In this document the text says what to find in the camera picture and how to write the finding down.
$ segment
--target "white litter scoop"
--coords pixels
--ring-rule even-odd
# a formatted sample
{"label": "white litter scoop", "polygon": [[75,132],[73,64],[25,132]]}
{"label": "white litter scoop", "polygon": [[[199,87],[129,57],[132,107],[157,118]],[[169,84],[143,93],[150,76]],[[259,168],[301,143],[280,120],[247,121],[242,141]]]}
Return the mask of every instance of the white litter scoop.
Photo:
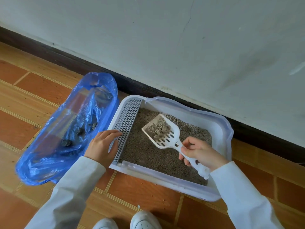
{"label": "white litter scoop", "polygon": [[[162,128],[160,127],[160,123],[164,122],[163,118],[166,122],[162,124]],[[150,128],[154,128],[157,132],[153,136],[150,132],[147,132]],[[189,158],[181,152],[181,147],[183,146],[180,141],[180,129],[177,125],[167,119],[164,115],[159,114],[153,120],[151,120],[147,125],[142,128],[142,131],[148,136],[148,138],[157,146],[159,149],[173,148],[181,153],[186,159],[189,160],[192,167],[194,167],[198,174],[203,177],[205,180],[208,180],[210,169],[200,164],[195,158]]]}

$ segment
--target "litter box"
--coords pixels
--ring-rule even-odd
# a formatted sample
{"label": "litter box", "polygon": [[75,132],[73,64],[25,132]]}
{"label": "litter box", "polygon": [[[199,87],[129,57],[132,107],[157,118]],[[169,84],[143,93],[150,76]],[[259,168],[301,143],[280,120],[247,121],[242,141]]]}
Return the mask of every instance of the litter box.
{"label": "litter box", "polygon": [[211,176],[208,179],[207,186],[203,186],[127,161],[118,162],[139,108],[168,113],[186,123],[208,130],[212,136],[212,147],[229,161],[231,160],[233,129],[222,115],[189,108],[164,97],[146,98],[132,95],[122,100],[108,127],[108,129],[117,129],[123,132],[119,138],[118,152],[110,168],[199,199],[206,201],[219,200],[221,197]]}

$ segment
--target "gray plastic grate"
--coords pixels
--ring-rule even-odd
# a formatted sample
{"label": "gray plastic grate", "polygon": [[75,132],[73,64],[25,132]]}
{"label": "gray plastic grate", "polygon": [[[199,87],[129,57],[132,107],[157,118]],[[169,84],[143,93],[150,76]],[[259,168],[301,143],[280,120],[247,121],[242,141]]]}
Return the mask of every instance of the gray plastic grate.
{"label": "gray plastic grate", "polygon": [[117,121],[114,129],[119,130],[123,134],[120,136],[119,140],[119,148],[117,150],[116,156],[113,160],[115,164],[119,161],[121,153],[123,151],[124,145],[128,138],[130,129],[135,121],[135,117],[139,111],[142,100],[138,98],[130,99],[126,102],[123,111]]}

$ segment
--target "white sleeve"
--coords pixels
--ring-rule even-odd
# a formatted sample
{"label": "white sleeve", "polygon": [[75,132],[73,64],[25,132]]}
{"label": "white sleeve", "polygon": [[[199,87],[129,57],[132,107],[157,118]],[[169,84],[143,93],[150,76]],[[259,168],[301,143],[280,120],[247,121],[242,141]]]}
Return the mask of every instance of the white sleeve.
{"label": "white sleeve", "polygon": [[105,171],[94,160],[78,158],[25,229],[77,228],[86,208],[86,200]]}
{"label": "white sleeve", "polygon": [[234,162],[210,174],[237,229],[284,228],[268,199],[258,192]]}

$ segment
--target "shoe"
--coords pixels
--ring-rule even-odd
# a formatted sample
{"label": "shoe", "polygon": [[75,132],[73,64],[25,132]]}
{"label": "shoe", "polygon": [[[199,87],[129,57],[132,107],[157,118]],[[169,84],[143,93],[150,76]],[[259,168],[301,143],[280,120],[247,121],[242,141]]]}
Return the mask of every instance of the shoe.
{"label": "shoe", "polygon": [[162,229],[162,227],[152,213],[139,211],[132,217],[130,229]]}
{"label": "shoe", "polygon": [[116,222],[110,218],[103,218],[98,221],[92,229],[119,229]]}

